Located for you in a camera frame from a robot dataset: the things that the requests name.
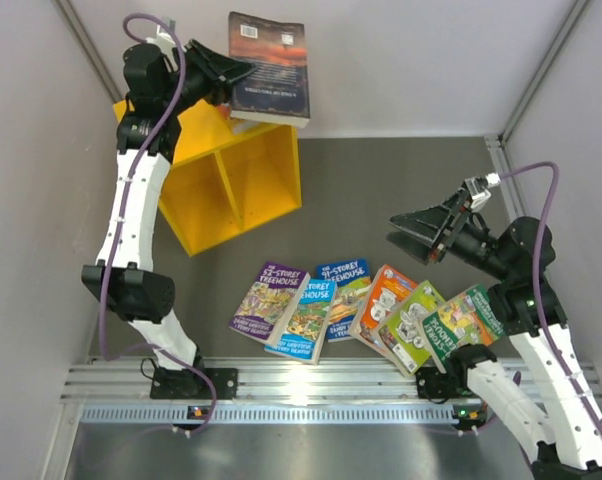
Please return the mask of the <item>dark brown paperback book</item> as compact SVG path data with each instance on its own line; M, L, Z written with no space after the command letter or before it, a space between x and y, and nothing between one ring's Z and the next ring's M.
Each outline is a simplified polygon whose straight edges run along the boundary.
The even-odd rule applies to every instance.
M229 54L254 70L235 87L230 116L304 128L310 121L308 50L302 23L228 14Z

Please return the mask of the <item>blue 91-storey treehouse book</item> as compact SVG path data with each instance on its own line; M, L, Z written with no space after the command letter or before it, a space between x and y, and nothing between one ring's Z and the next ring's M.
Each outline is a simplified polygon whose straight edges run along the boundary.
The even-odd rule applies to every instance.
M372 279L368 263L363 258L324 263L315 267L316 278L333 281L337 286L326 340L349 340L350 326L368 293Z

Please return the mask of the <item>light blue 26-storey treehouse book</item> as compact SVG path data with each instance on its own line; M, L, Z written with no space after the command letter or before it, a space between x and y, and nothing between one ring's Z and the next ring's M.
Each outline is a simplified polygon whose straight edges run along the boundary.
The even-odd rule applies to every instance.
M337 291L334 281L311 279L284 331L266 352L317 365Z

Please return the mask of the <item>purple 52-storey treehouse book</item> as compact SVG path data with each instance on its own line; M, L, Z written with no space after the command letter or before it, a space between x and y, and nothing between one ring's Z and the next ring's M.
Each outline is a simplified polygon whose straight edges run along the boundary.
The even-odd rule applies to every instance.
M252 340L274 347L292 318L309 280L307 271L266 262L228 327Z

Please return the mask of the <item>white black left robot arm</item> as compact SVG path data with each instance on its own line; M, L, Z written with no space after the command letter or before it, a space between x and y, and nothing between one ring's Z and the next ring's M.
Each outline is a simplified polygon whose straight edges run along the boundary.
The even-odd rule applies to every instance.
M155 356L150 395L193 399L211 395L200 350L174 311L175 283L155 272L153 235L163 184L181 133L179 115L199 101L218 106L254 65L218 54L191 40L165 54L147 42L123 55L128 85L117 126L117 180L104 243L81 272L100 312L134 328Z

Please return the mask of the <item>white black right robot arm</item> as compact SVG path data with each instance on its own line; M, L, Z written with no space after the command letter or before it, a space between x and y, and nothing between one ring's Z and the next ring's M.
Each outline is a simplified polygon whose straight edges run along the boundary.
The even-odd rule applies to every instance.
M467 288L419 322L450 389L488 405L535 478L602 479L602 412L544 275L555 259L550 230L522 216L494 236L465 189L390 222L390 242L421 263L454 255L494 279L491 287Z

